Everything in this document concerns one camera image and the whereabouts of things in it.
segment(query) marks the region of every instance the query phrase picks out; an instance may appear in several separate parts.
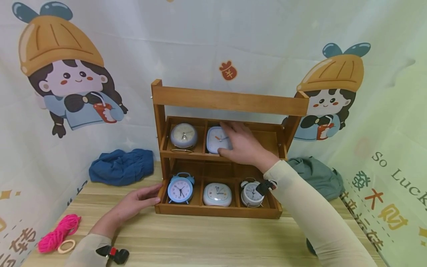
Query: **red money bag icon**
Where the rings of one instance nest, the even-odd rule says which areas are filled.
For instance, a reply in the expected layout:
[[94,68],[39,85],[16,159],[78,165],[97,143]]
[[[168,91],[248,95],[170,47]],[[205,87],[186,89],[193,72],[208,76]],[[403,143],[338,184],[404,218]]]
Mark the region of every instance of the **red money bag icon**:
[[231,60],[228,60],[227,63],[225,63],[225,62],[221,63],[219,70],[222,71],[222,76],[227,81],[231,81],[232,79],[236,78],[236,76],[237,76],[237,70],[231,64]]

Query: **black clip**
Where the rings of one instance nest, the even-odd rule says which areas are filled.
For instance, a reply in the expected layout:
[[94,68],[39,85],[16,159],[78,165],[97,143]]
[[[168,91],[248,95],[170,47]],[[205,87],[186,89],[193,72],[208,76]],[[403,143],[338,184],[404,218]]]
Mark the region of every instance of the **black clip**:
[[265,196],[268,191],[273,191],[277,188],[277,183],[275,181],[264,180],[260,183],[255,189],[261,196]]
[[129,251],[126,249],[121,249],[118,251],[113,246],[103,246],[96,250],[98,255],[102,257],[110,257],[117,264],[124,264],[129,258]]

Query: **arm sleeve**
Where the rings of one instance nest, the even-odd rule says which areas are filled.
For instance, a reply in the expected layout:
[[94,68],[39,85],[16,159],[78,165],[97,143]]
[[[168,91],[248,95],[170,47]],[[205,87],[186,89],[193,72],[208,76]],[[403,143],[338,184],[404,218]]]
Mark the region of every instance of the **arm sleeve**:
[[272,194],[302,229],[322,266],[377,266],[338,212],[285,161],[278,161],[264,178],[277,182]]
[[43,100],[46,108],[50,112],[60,117],[65,115],[65,104],[63,99],[58,100],[56,96],[49,95],[44,96]]
[[333,120],[332,120],[332,123],[333,123],[333,127],[332,128],[330,128],[327,132],[326,132],[326,136],[327,137],[332,137],[332,136],[334,136],[338,131],[339,131],[339,128],[340,128],[340,121],[339,121],[339,118],[338,118],[338,116],[337,115],[333,115]]
[[110,114],[113,119],[121,121],[125,117],[122,108],[119,107],[119,105],[106,94],[102,94],[102,97],[106,103],[111,105],[112,109],[110,110]]
[[110,245],[111,239],[102,235],[89,234],[73,250],[65,262],[65,267],[105,267],[108,258],[98,255],[95,250]]

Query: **clock face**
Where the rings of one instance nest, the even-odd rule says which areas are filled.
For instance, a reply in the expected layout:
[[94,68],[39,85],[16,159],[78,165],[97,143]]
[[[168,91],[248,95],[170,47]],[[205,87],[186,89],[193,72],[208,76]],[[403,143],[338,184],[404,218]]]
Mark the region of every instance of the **clock face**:
[[244,187],[245,193],[250,200],[260,201],[263,198],[263,196],[261,196],[261,194],[256,191],[257,186],[258,184],[248,183]]
[[173,138],[179,142],[190,142],[195,135],[196,131],[194,130],[194,127],[188,123],[178,124],[172,130]]
[[230,138],[225,134],[224,130],[215,126],[209,129],[206,146],[210,153],[218,154],[219,148],[233,149]]
[[225,184],[212,183],[207,187],[206,194],[211,200],[224,201],[231,197],[231,190]]
[[172,181],[169,191],[169,198],[172,200],[183,201],[191,194],[190,182],[184,180]]

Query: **green cloth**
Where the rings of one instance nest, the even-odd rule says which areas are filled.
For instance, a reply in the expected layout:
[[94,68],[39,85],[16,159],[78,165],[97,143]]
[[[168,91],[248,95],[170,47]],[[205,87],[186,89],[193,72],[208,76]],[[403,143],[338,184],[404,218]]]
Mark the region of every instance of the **green cloth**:
[[288,164],[328,201],[345,190],[341,174],[313,157],[291,158]]

